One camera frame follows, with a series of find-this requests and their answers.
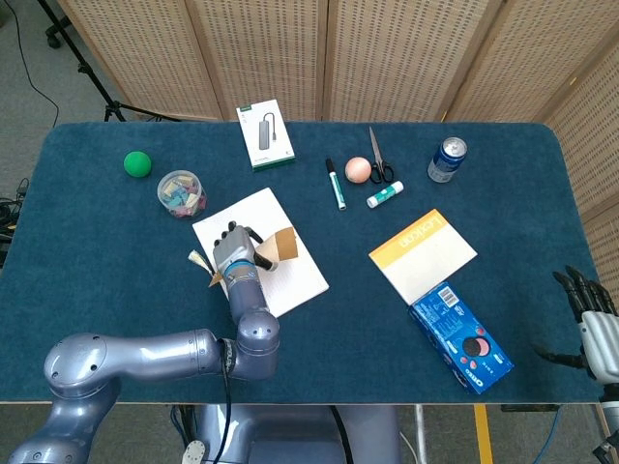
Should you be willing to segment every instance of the scissors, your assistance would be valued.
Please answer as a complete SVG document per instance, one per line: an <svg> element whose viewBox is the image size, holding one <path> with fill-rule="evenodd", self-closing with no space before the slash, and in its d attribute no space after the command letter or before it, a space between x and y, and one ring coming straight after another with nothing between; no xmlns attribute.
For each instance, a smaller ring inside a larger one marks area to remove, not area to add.
<svg viewBox="0 0 619 464"><path fill-rule="evenodd" d="M375 184L380 184L381 182L390 184L394 181L394 169L388 162L383 161L383 157L380 156L378 142L376 142L374 131L371 128L369 128L369 138L371 139L371 148L374 150L374 158L376 159L371 166L369 179Z"/></svg>

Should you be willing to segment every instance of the green ball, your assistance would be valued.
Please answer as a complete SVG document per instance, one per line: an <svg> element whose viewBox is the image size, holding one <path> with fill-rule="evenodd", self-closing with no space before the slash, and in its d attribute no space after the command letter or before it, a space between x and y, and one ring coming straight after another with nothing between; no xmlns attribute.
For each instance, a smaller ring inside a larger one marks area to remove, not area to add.
<svg viewBox="0 0 619 464"><path fill-rule="evenodd" d="M151 159L144 152L127 153L124 164L127 174L133 177L146 177L151 172Z"/></svg>

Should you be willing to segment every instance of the oreo box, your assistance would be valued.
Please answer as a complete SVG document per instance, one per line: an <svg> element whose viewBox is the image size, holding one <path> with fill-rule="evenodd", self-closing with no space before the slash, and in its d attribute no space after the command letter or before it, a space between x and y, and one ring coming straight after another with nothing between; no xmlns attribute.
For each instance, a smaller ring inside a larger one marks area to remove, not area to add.
<svg viewBox="0 0 619 464"><path fill-rule="evenodd" d="M439 283L409 312L470 392L485 392L514 367L449 283Z"/></svg>

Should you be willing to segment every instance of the glue stick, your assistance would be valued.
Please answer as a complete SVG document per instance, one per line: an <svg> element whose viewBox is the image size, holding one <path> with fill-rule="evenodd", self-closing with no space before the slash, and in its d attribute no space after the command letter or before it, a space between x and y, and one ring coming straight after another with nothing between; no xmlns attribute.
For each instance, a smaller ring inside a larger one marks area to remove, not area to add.
<svg viewBox="0 0 619 464"><path fill-rule="evenodd" d="M375 208L376 206L380 205L383 201L387 201L389 198L397 195L403 190L404 190L404 185L402 184L402 182L400 181L393 182L387 188L380 190L374 196L371 196L370 198L368 198L367 200L368 206L371 208Z"/></svg>

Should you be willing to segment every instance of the blue can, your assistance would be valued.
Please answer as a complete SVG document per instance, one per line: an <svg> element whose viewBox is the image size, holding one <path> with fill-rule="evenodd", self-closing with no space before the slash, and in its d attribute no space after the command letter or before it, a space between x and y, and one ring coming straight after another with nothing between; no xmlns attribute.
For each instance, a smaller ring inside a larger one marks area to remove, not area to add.
<svg viewBox="0 0 619 464"><path fill-rule="evenodd" d="M430 160L427 174L434 182L444 184L452 180L466 157L466 143L457 137L446 138Z"/></svg>

